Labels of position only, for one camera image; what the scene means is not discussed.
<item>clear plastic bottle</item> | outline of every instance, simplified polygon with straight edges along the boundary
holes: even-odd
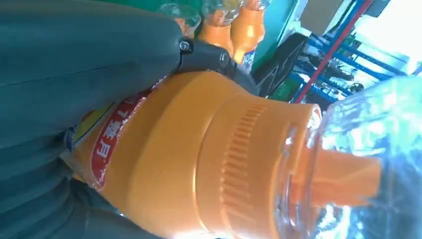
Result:
[[[310,131],[310,173],[281,217],[286,235],[422,238],[421,80],[396,78],[330,106]],[[322,150],[353,157],[331,161]]]
[[[421,89],[393,79],[321,119],[215,72],[176,74],[91,114],[62,158],[163,238],[422,238]]]
[[[264,13],[270,3],[271,0],[244,0],[239,17],[232,24],[233,58],[248,72],[252,69],[256,47],[264,39]]]
[[[233,42],[230,38],[231,23],[239,14],[237,0],[204,0],[205,16],[198,39],[222,47],[233,55]]]
[[[174,18],[183,34],[191,38],[195,36],[195,30],[201,23],[199,13],[188,5],[166,3],[161,5],[158,12]]]

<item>bottle in background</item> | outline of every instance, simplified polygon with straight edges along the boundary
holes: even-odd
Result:
[[[195,37],[195,30],[201,23],[201,16],[195,9],[188,5],[166,3],[161,5],[158,12],[174,18],[185,36]]]
[[[198,39],[222,47],[233,56],[233,42],[230,38],[231,23],[239,14],[238,0],[204,0],[205,16]]]
[[[270,3],[271,0],[244,0],[239,17],[232,24],[233,58],[247,72],[252,70],[256,47],[264,39],[264,12]]]

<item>red label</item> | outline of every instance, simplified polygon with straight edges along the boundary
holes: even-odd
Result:
[[[104,186],[107,166],[118,143],[120,132],[151,91],[139,93],[122,101],[105,122],[91,153],[91,170],[97,180],[95,184],[97,190],[101,190]]]

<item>red pole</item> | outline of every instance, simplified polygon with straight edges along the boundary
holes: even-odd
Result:
[[[305,94],[309,91],[312,84],[317,80],[318,75],[321,73],[321,71],[324,69],[324,67],[327,65],[328,61],[330,60],[331,56],[334,54],[334,52],[337,51],[340,44],[343,42],[343,40],[347,37],[349,32],[352,30],[352,27],[355,25],[356,21],[359,19],[359,17],[366,11],[366,9],[371,4],[372,0],[367,0],[364,2],[364,4],[359,8],[359,10],[356,12],[356,15],[350,20],[349,24],[347,24],[344,31],[341,33],[339,38],[335,41],[333,46],[330,48],[328,53],[325,55],[324,59],[322,60],[321,64],[318,66],[317,70],[314,72],[312,77],[309,79],[308,83],[306,84],[305,88],[302,90],[299,97],[296,99],[295,103],[299,103],[303,100],[305,97]]]

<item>metal rivet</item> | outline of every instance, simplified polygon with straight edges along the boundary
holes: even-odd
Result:
[[[179,47],[182,51],[189,51],[191,49],[191,46],[187,41],[181,41]]]

